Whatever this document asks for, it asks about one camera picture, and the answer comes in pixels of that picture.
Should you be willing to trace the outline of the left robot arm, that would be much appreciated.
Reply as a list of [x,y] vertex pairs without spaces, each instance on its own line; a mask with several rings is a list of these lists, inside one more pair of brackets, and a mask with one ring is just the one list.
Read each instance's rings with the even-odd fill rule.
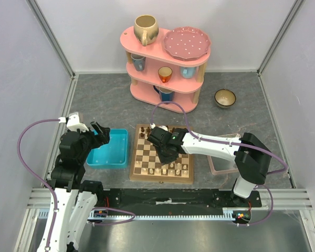
[[83,181],[84,163],[91,150],[108,144],[110,128],[92,122],[74,126],[61,136],[59,155],[48,184],[50,211],[38,251],[78,251],[79,242],[94,206],[103,204],[101,182]]

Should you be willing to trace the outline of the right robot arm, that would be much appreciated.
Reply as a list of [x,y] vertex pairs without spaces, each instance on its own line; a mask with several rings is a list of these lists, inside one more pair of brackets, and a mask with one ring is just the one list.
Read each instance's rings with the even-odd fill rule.
[[148,141],[162,164],[174,162],[179,154],[200,154],[236,165],[239,177],[229,197],[235,206],[247,203],[254,187],[265,183],[271,152],[251,133],[241,138],[223,138],[181,128],[170,132],[164,125],[151,124],[150,128]]

